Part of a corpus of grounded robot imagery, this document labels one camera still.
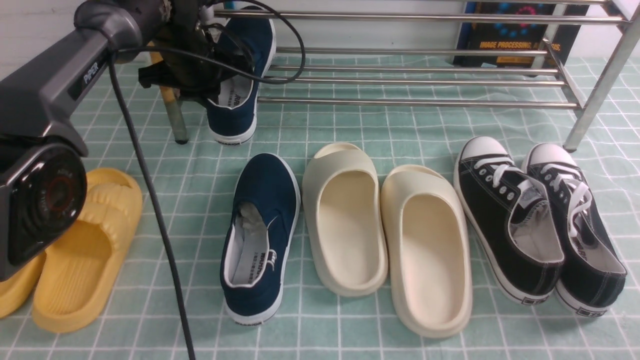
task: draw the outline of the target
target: navy blue slip-on shoe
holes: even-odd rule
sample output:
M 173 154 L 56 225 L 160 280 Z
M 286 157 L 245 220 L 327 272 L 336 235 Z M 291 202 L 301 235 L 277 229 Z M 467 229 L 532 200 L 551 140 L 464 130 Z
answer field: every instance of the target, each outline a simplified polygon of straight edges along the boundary
M 220 264 L 225 309 L 236 323 L 260 325 L 280 307 L 299 210 L 300 189 L 287 163 L 254 156 L 236 185 Z
M 248 6 L 248 10 L 261 10 Z M 230 19 L 226 28 L 243 41 L 251 51 L 255 66 L 253 75 L 264 77 L 276 52 L 276 36 L 270 19 Z M 218 47 L 237 53 L 238 47 L 226 34 Z M 220 84 L 220 94 L 205 101 L 209 127 L 214 139 L 223 145 L 240 145 L 255 132 L 255 112 L 259 83 L 236 75 Z

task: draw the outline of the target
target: slide sandal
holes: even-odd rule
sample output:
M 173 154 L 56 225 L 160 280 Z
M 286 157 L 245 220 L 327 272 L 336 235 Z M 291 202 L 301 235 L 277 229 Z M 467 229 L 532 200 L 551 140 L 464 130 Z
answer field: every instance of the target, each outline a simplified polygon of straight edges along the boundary
M 27 300 L 42 273 L 44 257 L 44 254 L 36 256 L 7 281 L 0 282 L 0 319 L 18 310 Z
M 322 283 L 346 297 L 376 291 L 387 278 L 388 263 L 371 159 L 350 143 L 323 147 L 307 166 L 302 197 Z
M 142 192 L 131 176 L 99 168 L 86 177 L 84 208 L 47 248 L 33 298 L 33 321 L 51 332 L 76 331 L 100 315 L 142 214 Z
M 403 165 L 387 176 L 380 201 L 398 317 L 427 338 L 459 333 L 471 315 L 472 284 L 456 191 L 431 169 Z

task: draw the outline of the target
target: grid pattern cloth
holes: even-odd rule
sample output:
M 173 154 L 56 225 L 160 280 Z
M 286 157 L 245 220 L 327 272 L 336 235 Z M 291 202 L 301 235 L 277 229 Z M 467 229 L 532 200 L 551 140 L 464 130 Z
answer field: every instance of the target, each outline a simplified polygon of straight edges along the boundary
M 276 63 L 297 64 L 298 59 L 278 58 Z M 311 63 L 445 66 L 433 58 L 399 56 Z M 573 59 L 568 64 L 583 95 L 604 65 L 604 59 Z M 640 61 L 624 68 L 574 154 L 629 270 L 617 303 L 598 319 L 573 316 L 555 297 L 535 307 L 513 303 L 496 287 L 471 229 L 472 318 L 461 334 L 445 340 L 421 338 L 398 320 L 388 281 L 374 295 L 358 299 L 338 297 L 324 288 L 314 268 L 304 216 L 293 237 L 278 313 L 260 327 L 234 324 L 222 310 L 219 270 L 238 175 L 250 157 L 272 152 L 283 157 L 301 181 L 317 150 L 342 141 L 362 148 L 381 180 L 394 167 L 413 163 L 451 181 L 456 156 L 473 136 L 498 139 L 519 163 L 536 143 L 564 141 L 574 122 L 569 111 L 265 104 L 259 106 L 252 141 L 223 147 L 213 140 L 203 109 L 185 104 L 190 141 L 177 145 L 158 89 L 137 84 L 139 66 L 120 66 L 119 78 L 171 236 L 199 359 L 640 359 Z M 564 99 L 556 88 L 480 86 L 297 84 L 263 85 L 260 92 L 293 97 Z M 119 168 L 143 184 L 108 76 L 99 80 L 72 121 L 89 147 L 90 157 L 84 160 L 88 169 Z M 45 332 L 31 320 L 30 300 L 0 320 L 0 359 L 186 358 L 169 266 L 147 195 L 138 234 L 95 322 L 72 334 Z

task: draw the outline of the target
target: metal rack leg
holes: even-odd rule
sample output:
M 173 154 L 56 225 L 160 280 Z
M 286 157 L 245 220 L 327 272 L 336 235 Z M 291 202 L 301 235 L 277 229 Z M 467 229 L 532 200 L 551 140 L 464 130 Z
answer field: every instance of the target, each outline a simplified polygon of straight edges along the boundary
M 159 63 L 162 61 L 162 56 L 159 53 L 151 53 L 151 62 Z M 187 132 L 187 126 L 184 123 L 182 117 L 182 110 L 180 109 L 180 103 L 176 100 L 173 94 L 173 89 L 160 86 L 160 94 L 166 108 L 166 115 L 169 118 L 169 124 L 173 131 L 173 137 L 175 142 L 180 145 L 184 145 L 189 142 L 189 133 Z
M 611 53 L 611 57 L 602 71 L 600 78 L 598 78 L 584 108 L 576 111 L 578 119 L 573 125 L 573 129 L 571 129 L 569 137 L 567 137 L 564 142 L 563 147 L 565 150 L 573 152 L 577 149 L 578 144 L 580 144 L 580 141 L 584 138 L 584 134 L 587 132 L 587 129 L 589 129 L 593 119 L 598 115 L 600 107 L 607 98 L 609 91 L 611 91 L 613 84 L 618 79 L 622 68 L 627 63 L 629 56 L 631 56 L 631 52 L 636 47 L 638 40 L 640 40 L 639 16 L 640 5 L 636 8 L 630 23 L 622 33 L 622 37 L 615 50 Z

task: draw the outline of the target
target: shoe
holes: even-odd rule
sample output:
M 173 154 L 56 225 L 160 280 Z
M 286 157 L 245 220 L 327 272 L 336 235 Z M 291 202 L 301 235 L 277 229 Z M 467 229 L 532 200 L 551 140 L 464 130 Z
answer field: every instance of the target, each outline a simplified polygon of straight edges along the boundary
M 456 191 L 431 169 L 402 165 L 382 184 L 380 204 L 398 317 L 427 338 L 459 333 L 473 296 L 467 222 Z
M 82 212 L 45 250 L 33 294 L 33 321 L 50 332 L 79 330 L 100 315 L 142 215 L 142 191 L 131 176 L 98 168 L 86 181 Z
M 566 260 L 556 290 L 581 316 L 597 317 L 618 298 L 627 269 L 618 259 L 582 170 L 560 146 L 543 143 L 522 170 L 547 188 L 551 213 Z
M 309 161 L 302 190 L 320 281 L 340 296 L 375 292 L 388 260 L 373 161 L 353 144 L 329 144 Z
M 236 185 L 220 264 L 225 309 L 236 323 L 260 325 L 280 307 L 299 210 L 291 168 L 277 155 L 254 156 Z
M 244 10 L 261 10 L 248 6 Z M 276 52 L 276 37 L 270 19 L 233 18 L 226 25 L 229 32 L 243 41 L 253 56 L 253 75 L 264 77 Z M 218 47 L 229 53 L 238 52 L 234 41 L 222 34 Z M 223 81 L 217 97 L 204 101 L 209 127 L 214 139 L 223 145 L 240 145 L 253 136 L 259 83 L 240 75 Z
M 0 319 L 12 314 L 29 297 L 40 278 L 45 254 L 40 254 L 6 281 L 0 281 Z
M 487 136 L 462 148 L 454 186 L 499 288 L 521 304 L 547 300 L 564 254 L 545 187 L 516 168 L 500 143 Z

